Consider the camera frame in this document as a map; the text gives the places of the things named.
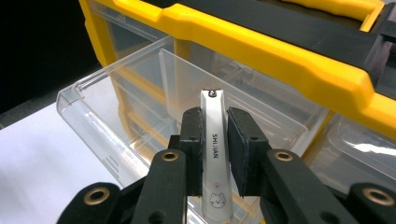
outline cat illustration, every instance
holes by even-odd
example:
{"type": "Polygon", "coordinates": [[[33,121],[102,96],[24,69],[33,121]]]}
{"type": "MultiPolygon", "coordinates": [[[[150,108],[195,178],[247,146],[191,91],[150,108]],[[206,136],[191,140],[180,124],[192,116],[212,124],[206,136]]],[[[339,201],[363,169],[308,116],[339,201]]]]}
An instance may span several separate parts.
{"type": "Polygon", "coordinates": [[[225,205],[225,197],[224,194],[214,194],[212,193],[212,195],[210,196],[210,204],[212,204],[212,206],[216,207],[216,208],[221,208],[225,205]]]}

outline white surface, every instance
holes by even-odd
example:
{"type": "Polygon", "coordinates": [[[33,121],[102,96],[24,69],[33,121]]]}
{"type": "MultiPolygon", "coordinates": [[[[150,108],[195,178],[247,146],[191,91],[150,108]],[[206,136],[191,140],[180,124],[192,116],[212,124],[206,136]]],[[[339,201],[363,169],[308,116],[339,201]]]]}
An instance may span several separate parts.
{"type": "Polygon", "coordinates": [[[56,223],[74,196],[117,181],[52,104],[0,131],[0,223],[56,223]]]}

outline screw hole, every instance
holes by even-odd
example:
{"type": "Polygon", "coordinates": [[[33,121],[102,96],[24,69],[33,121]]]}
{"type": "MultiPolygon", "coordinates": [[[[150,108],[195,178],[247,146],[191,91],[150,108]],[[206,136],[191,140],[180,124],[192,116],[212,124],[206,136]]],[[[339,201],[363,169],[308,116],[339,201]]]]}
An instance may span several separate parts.
{"type": "Polygon", "coordinates": [[[110,191],[107,188],[94,188],[85,194],[84,203],[87,205],[97,205],[104,202],[108,196],[110,196],[110,191]]]}
{"type": "Polygon", "coordinates": [[[293,157],[287,152],[277,152],[275,157],[280,161],[291,161],[293,157]]]}
{"type": "Polygon", "coordinates": [[[165,214],[163,212],[153,212],[149,217],[148,217],[148,222],[150,224],[162,224],[163,221],[165,220],[165,214]]]}
{"type": "Polygon", "coordinates": [[[323,221],[325,221],[328,224],[338,224],[338,223],[340,223],[340,219],[336,215],[334,215],[332,213],[329,213],[329,212],[320,213],[320,217],[321,217],[321,219],[323,221]]]}
{"type": "Polygon", "coordinates": [[[163,160],[165,161],[175,161],[177,157],[178,155],[175,152],[166,152],[163,154],[163,160]]]}
{"type": "Polygon", "coordinates": [[[393,206],[395,204],[395,200],[386,192],[380,189],[364,189],[363,195],[373,203],[378,203],[384,206],[393,206]]]}

